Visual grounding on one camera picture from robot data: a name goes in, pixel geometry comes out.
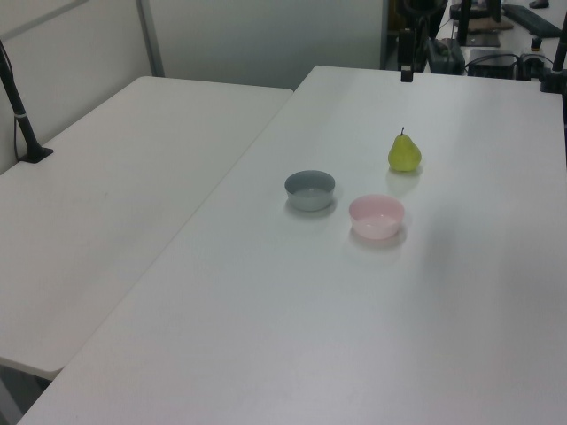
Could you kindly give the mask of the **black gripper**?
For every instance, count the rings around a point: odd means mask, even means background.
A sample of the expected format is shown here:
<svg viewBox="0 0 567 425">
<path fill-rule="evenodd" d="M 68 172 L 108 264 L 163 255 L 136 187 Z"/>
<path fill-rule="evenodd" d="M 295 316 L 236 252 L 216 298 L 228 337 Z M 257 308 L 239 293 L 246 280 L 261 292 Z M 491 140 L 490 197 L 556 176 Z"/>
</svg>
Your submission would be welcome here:
<svg viewBox="0 0 567 425">
<path fill-rule="evenodd" d="M 403 28 L 398 34 L 398 66 L 400 67 L 400 81 L 413 82 L 414 80 L 414 55 L 415 55 L 415 30 Z"/>
</svg>

